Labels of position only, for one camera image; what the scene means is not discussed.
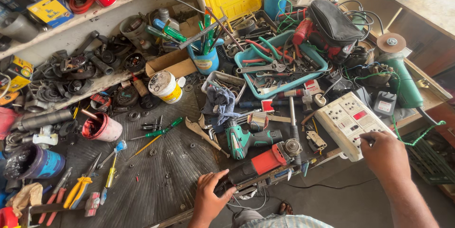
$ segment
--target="concrete floor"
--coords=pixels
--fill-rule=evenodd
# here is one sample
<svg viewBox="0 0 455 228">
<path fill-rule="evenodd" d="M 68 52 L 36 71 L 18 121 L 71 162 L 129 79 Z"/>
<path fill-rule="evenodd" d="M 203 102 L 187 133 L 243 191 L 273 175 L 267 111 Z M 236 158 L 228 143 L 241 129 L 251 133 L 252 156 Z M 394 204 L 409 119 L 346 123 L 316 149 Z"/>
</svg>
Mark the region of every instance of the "concrete floor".
<svg viewBox="0 0 455 228">
<path fill-rule="evenodd" d="M 308 171 L 307 176 L 298 175 L 286 183 L 297 186 L 309 186 L 320 183 L 332 186 L 345 186 L 361 183 L 375 178 L 364 161 L 350 162 L 336 158 Z M 436 186 L 430 186 L 413 171 L 413 181 L 428 203 L 433 215 L 442 228 L 455 224 L 455 204 Z M 282 200 L 289 202 L 294 214 L 303 214 L 321 220 L 335 228 L 355 227 L 393 227 L 390 205 L 378 180 L 345 188 L 342 190 L 316 186 L 298 189 L 278 183 L 267 188 L 270 196 L 265 206 L 258 212 L 263 216 L 277 213 Z M 257 208 L 264 198 L 254 197 L 240 200 L 242 206 Z M 174 227 L 186 227 L 188 220 Z M 229 228 L 232 212 L 224 208 L 211 228 Z"/>
</svg>

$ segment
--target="green angle grinder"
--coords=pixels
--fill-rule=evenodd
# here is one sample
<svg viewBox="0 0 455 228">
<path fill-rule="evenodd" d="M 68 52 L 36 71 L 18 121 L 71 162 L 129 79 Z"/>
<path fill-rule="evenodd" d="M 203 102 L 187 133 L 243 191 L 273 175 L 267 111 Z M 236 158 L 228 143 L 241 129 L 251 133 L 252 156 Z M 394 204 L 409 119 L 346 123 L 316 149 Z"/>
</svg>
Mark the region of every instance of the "green angle grinder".
<svg viewBox="0 0 455 228">
<path fill-rule="evenodd" d="M 248 148 L 272 145 L 282 141 L 280 130 L 265 130 L 257 133 L 242 130 L 235 118 L 229 118 L 224 123 L 227 136 L 227 147 L 231 156 L 236 160 L 245 158 Z"/>
<path fill-rule="evenodd" d="M 424 99 L 405 67 L 403 61 L 405 56 L 401 51 L 406 47 L 406 40 L 399 34 L 386 33 L 378 37 L 376 45 L 379 57 L 375 58 L 375 61 L 393 67 L 394 72 L 400 77 L 389 80 L 390 87 L 397 92 L 398 103 L 403 108 L 416 108 L 431 125 L 436 125 L 436 122 L 424 112 L 422 108 Z"/>
</svg>

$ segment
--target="white bucket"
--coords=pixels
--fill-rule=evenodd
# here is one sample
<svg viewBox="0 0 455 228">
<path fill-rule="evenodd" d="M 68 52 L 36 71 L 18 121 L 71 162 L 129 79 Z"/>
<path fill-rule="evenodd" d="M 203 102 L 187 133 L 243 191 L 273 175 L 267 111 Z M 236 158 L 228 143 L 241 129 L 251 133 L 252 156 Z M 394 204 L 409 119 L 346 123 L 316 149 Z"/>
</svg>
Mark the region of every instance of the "white bucket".
<svg viewBox="0 0 455 228">
<path fill-rule="evenodd" d="M 182 98 L 182 89 L 168 71 L 157 72 L 148 83 L 148 90 L 168 104 L 177 103 Z"/>
</svg>

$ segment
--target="purple container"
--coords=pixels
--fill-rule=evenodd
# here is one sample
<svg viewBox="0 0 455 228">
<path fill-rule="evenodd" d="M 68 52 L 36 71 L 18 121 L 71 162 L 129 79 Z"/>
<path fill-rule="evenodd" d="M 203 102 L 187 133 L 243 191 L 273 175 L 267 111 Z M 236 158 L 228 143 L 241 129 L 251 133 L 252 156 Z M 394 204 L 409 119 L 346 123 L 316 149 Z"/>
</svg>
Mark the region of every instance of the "purple container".
<svg viewBox="0 0 455 228">
<path fill-rule="evenodd" d="M 36 144 L 18 147 L 8 158 L 5 178 L 9 179 L 49 179 L 65 167 L 65 156 L 43 150 Z"/>
</svg>

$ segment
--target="extension board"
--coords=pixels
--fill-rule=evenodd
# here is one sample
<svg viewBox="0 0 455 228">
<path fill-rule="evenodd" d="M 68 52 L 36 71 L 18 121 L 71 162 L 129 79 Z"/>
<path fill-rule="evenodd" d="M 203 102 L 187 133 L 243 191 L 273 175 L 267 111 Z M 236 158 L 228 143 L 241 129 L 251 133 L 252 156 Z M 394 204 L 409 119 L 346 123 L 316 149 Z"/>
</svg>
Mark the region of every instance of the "extension board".
<svg viewBox="0 0 455 228">
<path fill-rule="evenodd" d="M 317 110 L 315 117 L 350 161 L 363 158 L 360 139 L 355 139 L 360 134 L 387 131 L 395 135 L 353 92 Z"/>
</svg>

